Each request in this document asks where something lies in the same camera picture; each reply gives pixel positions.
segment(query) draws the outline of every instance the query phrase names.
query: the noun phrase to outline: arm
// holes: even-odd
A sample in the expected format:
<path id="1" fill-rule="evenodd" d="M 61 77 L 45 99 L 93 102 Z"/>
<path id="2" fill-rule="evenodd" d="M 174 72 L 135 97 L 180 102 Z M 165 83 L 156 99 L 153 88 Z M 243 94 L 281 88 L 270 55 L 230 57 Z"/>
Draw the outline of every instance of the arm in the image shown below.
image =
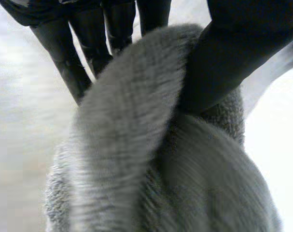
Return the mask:
<path id="1" fill-rule="evenodd" d="M 212 22 L 187 64 L 183 111 L 199 115 L 214 106 L 293 40 L 292 0 L 280 2 L 279 12 L 279 4 L 252 2 L 209 0 Z"/>

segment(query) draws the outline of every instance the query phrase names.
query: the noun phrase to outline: gray fur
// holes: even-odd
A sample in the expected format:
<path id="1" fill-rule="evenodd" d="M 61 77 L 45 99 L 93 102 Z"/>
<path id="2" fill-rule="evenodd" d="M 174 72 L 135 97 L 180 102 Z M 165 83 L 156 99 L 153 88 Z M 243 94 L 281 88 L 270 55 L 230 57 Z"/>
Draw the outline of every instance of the gray fur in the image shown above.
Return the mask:
<path id="1" fill-rule="evenodd" d="M 154 31 L 107 66 L 56 151 L 48 232 L 280 231 L 242 150 L 239 89 L 208 123 L 175 109 L 201 31 Z"/>

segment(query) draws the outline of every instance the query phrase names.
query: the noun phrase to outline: white floor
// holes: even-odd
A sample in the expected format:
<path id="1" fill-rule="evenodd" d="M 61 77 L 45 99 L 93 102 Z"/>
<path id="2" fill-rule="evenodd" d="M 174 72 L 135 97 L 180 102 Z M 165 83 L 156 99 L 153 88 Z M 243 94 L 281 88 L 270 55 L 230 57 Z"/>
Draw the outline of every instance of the white floor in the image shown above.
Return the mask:
<path id="1" fill-rule="evenodd" d="M 209 21 L 206 0 L 172 1 L 171 24 Z M 135 40 L 138 25 L 137 19 Z M 86 64 L 76 37 L 74 43 Z M 247 150 L 269 182 L 287 232 L 293 231 L 293 71 L 268 86 L 292 67 L 288 46 L 242 84 Z M 75 110 L 47 52 L 0 6 L 0 232 L 44 231 L 45 175 Z"/>
<path id="2" fill-rule="evenodd" d="M 293 232 L 293 69 L 277 79 L 246 121 L 245 147 L 269 184 L 284 231 Z"/>

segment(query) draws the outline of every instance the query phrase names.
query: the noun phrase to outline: gray fabric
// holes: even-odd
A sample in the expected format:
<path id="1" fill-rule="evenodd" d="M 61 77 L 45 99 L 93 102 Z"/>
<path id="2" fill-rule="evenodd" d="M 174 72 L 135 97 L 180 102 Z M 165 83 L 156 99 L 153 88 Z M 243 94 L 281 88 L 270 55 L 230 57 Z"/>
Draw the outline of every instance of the gray fabric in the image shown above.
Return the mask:
<path id="1" fill-rule="evenodd" d="M 176 105 L 202 29 L 154 31 L 111 62 L 57 148 L 48 232 L 279 232 L 243 151 L 240 89 L 193 118 Z"/>

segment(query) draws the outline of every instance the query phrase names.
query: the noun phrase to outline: fluffy fur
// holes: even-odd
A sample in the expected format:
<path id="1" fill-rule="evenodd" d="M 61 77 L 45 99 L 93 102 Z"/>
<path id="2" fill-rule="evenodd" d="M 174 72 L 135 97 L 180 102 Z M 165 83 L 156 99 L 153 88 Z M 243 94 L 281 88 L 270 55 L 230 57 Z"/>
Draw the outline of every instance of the fluffy fur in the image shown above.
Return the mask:
<path id="1" fill-rule="evenodd" d="M 280 231 L 242 150 L 240 90 L 205 121 L 176 108 L 201 31 L 154 31 L 107 66 L 56 151 L 48 232 Z"/>

